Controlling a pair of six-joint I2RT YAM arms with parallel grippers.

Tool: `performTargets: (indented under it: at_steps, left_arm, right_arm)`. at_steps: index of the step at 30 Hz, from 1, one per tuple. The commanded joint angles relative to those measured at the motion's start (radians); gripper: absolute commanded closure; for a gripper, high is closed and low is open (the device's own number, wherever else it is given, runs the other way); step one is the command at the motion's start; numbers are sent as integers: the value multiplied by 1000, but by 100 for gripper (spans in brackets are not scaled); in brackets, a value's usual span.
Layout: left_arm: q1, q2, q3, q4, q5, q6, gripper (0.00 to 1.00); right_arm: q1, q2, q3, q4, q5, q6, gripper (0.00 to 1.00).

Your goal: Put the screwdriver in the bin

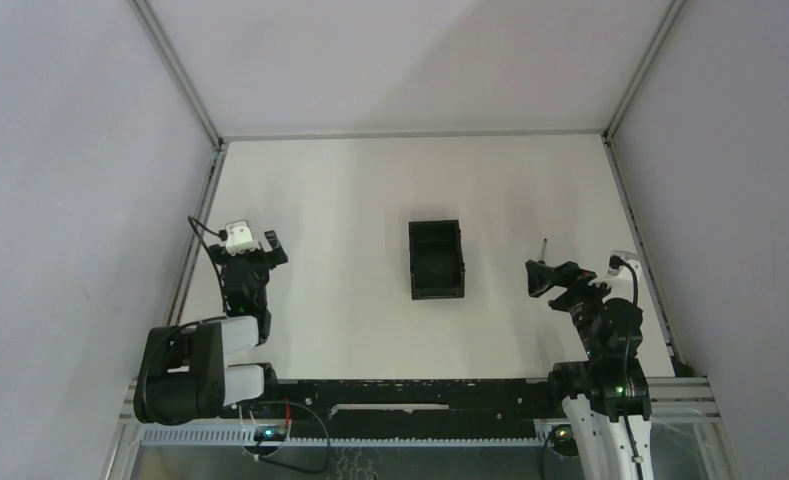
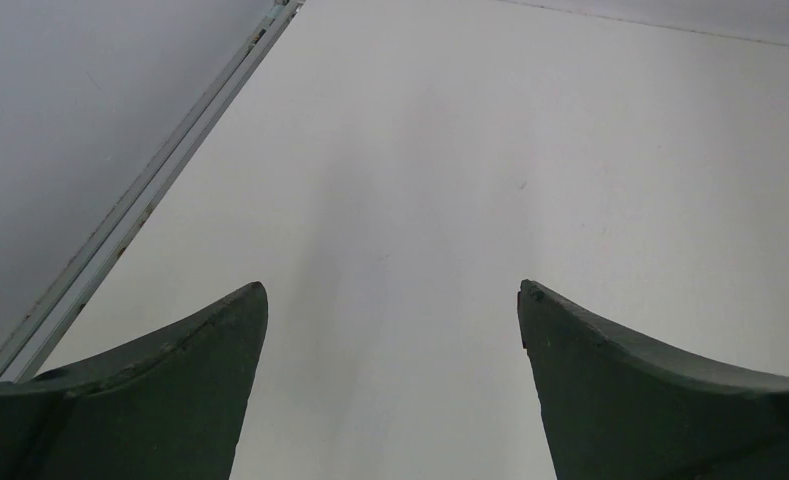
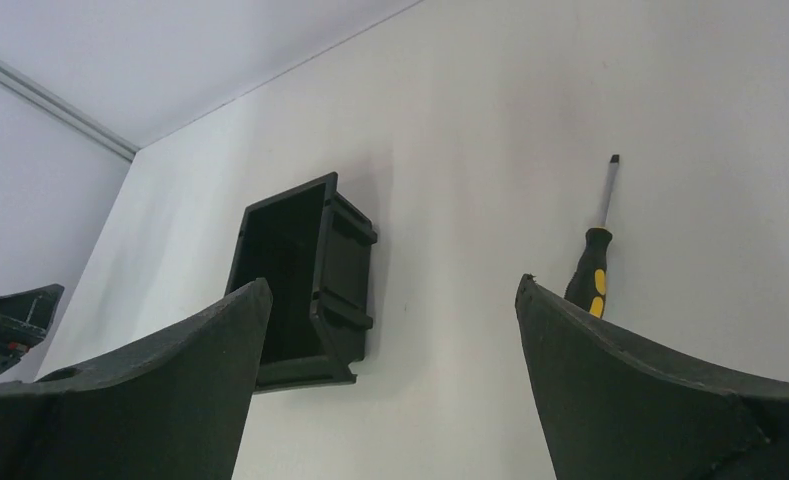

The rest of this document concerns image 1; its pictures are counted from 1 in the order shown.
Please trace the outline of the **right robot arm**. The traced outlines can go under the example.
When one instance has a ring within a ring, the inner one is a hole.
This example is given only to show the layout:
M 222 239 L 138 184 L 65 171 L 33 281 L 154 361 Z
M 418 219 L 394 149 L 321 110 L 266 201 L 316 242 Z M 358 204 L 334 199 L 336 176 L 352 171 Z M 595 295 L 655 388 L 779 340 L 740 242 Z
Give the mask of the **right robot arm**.
M 578 455 L 588 479 L 653 478 L 652 400 L 637 358 L 643 341 L 637 264 L 613 254 L 604 275 L 573 261 L 529 260 L 525 269 L 530 297 L 561 289 L 548 306 L 569 315 L 586 355 L 556 363 L 548 375 L 549 406 L 568 424 L 552 428 L 545 447 Z

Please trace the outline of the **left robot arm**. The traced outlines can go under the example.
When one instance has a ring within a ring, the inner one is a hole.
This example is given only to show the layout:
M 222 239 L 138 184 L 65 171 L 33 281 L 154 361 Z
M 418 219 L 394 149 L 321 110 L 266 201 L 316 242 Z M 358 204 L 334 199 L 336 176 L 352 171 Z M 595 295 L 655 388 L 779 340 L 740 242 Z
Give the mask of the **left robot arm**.
M 215 418 L 241 402 L 260 417 L 275 414 L 283 394 L 267 363 L 237 364 L 231 354 L 263 346 L 272 314 L 270 273 L 288 256 L 277 233 L 262 247 L 244 222 L 227 225 L 208 251 L 218 272 L 224 313 L 150 330 L 135 384 L 133 408 L 144 424 L 177 426 Z

